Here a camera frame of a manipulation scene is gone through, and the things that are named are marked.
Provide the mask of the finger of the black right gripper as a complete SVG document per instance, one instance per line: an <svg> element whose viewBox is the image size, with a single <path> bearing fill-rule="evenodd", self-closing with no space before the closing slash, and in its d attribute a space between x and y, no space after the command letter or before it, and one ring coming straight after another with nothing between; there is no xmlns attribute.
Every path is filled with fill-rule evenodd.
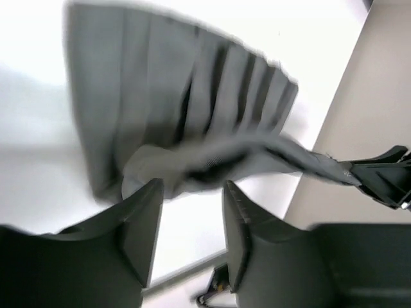
<svg viewBox="0 0 411 308"><path fill-rule="evenodd" d="M410 164L410 152L406 146L396 145L377 157L354 160L353 165Z"/></svg>
<svg viewBox="0 0 411 308"><path fill-rule="evenodd" d="M410 162L355 164L364 194L391 209L410 210Z"/></svg>

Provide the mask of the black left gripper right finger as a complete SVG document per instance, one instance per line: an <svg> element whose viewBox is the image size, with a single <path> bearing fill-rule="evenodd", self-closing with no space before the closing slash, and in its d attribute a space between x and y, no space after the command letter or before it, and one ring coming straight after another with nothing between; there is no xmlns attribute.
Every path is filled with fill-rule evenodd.
<svg viewBox="0 0 411 308"><path fill-rule="evenodd" d="M410 226L296 228L223 187L229 283L240 307L409 307Z"/></svg>

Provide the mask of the grey pleated skirt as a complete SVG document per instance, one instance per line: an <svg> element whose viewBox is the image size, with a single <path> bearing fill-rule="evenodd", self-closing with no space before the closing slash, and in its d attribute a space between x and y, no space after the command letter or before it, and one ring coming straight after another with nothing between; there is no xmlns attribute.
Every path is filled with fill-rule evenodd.
<svg viewBox="0 0 411 308"><path fill-rule="evenodd" d="M76 128L93 195L117 202L154 178L167 199L267 173L359 185L281 130L298 93L279 66L191 22L124 5L66 7Z"/></svg>

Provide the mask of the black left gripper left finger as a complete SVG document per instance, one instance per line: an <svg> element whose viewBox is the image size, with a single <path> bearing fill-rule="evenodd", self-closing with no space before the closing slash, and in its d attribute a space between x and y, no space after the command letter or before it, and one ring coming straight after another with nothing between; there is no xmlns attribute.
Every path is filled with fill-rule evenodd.
<svg viewBox="0 0 411 308"><path fill-rule="evenodd" d="M164 184L57 234L1 227L2 307L139 307L151 277Z"/></svg>

